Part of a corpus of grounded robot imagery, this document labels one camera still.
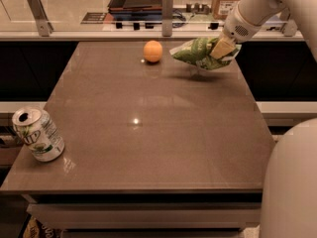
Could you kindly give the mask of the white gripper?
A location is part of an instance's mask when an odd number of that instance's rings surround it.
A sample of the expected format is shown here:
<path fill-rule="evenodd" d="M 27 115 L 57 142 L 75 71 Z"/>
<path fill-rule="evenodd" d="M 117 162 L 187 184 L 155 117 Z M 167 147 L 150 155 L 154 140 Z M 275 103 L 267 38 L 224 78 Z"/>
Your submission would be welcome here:
<path fill-rule="evenodd" d="M 235 49 L 235 43 L 250 40 L 260 29 L 260 26 L 245 20 L 239 8 L 235 7 L 227 16 L 222 30 L 223 37 L 219 39 L 210 56 L 216 60 L 226 56 Z"/>

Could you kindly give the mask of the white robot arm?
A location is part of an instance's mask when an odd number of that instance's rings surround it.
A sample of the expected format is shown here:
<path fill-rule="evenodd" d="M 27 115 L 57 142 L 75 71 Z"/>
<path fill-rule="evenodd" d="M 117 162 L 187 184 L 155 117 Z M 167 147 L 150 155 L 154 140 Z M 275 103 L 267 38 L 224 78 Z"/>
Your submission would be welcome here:
<path fill-rule="evenodd" d="M 261 101 L 316 99 L 317 0 L 240 0 L 230 12 L 211 56 L 221 59 L 249 40 L 273 15 L 290 13 L 304 43 L 297 48 L 246 47 L 239 64 Z M 266 167 L 260 238 L 317 238 L 317 121 L 289 129 Z"/>

